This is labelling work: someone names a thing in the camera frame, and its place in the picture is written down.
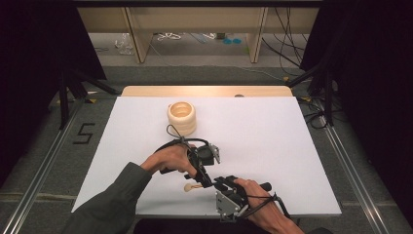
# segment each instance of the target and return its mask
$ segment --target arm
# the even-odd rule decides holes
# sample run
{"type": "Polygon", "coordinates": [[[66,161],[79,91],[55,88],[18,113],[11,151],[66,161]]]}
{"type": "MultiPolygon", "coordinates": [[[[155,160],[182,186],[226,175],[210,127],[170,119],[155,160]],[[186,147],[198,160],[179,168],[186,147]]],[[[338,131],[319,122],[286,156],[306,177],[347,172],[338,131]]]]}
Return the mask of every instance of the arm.
{"type": "MultiPolygon", "coordinates": [[[[270,194],[262,189],[260,185],[254,180],[237,178],[234,180],[234,182],[242,186],[245,189],[246,194],[248,194],[249,196],[270,196],[270,194]]],[[[248,198],[248,202],[252,208],[255,208],[259,204],[261,204],[263,200],[259,198],[248,198]]],[[[303,231],[297,225],[295,225],[295,223],[291,219],[283,215],[283,213],[279,210],[276,203],[274,202],[265,205],[256,213],[249,216],[248,219],[255,223],[257,226],[272,234],[303,233],[303,231]]]]}
{"type": "Polygon", "coordinates": [[[63,233],[126,233],[134,220],[137,199],[152,174],[169,168],[196,175],[186,152],[186,146],[178,144],[149,156],[140,167],[128,163],[114,183],[72,214],[63,233]]]}

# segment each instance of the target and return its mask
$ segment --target sleeve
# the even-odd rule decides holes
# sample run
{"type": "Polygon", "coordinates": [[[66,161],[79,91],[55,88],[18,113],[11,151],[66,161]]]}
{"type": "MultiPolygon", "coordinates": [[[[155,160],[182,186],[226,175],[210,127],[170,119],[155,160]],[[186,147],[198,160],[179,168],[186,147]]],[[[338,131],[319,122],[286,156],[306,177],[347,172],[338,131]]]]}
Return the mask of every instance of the sleeve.
{"type": "Polygon", "coordinates": [[[151,177],[128,163],[114,183],[71,215],[62,233],[126,233],[134,221],[137,199],[151,177]]]}

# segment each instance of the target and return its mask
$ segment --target person's left hand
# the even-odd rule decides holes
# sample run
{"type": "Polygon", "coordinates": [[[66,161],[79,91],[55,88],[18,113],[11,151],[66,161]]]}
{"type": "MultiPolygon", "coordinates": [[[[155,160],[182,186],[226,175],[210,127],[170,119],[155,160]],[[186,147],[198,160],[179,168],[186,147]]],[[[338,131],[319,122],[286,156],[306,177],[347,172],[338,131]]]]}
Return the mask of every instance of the person's left hand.
{"type": "Polygon", "coordinates": [[[178,170],[195,177],[197,170],[191,165],[187,156],[188,147],[184,144],[176,144],[161,149],[149,156],[140,167],[151,174],[163,169],[178,170]]]}

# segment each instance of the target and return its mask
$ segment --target white board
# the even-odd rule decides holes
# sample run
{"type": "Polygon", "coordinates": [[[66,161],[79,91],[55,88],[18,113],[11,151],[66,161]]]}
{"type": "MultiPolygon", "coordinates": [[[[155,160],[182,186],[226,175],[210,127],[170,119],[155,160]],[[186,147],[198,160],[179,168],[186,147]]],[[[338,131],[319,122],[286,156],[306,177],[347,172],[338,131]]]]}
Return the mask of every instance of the white board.
{"type": "MultiPolygon", "coordinates": [[[[118,97],[73,211],[105,190],[128,162],[140,165],[173,139],[167,110],[177,101],[196,109],[197,129],[188,137],[220,149],[221,164],[206,167],[212,179],[270,182],[291,215],[341,213],[295,97],[118,97]]],[[[217,216],[215,189],[184,192],[187,182],[195,180],[179,172],[154,174],[136,213],[217,216]]]]}

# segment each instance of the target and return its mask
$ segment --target hand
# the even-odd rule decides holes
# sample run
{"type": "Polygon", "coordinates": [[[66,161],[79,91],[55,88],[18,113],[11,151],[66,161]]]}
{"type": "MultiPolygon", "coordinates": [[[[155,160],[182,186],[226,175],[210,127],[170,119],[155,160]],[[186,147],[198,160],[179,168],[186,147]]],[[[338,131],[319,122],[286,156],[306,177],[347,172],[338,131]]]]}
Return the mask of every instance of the hand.
{"type": "Polygon", "coordinates": [[[151,174],[163,169],[187,172],[190,177],[195,177],[197,170],[191,165],[187,157],[188,147],[184,144],[176,144],[161,149],[149,156],[140,167],[151,174]]]}
{"type": "MultiPolygon", "coordinates": [[[[270,197],[271,195],[261,188],[261,186],[254,180],[245,180],[237,178],[234,180],[245,189],[248,196],[255,197],[270,197]]],[[[259,206],[267,198],[251,198],[248,197],[249,205],[252,208],[259,206]]],[[[270,202],[256,213],[250,215],[248,220],[255,223],[255,225],[270,233],[303,233],[303,231],[295,225],[295,223],[283,215],[275,202],[270,202]]]]}

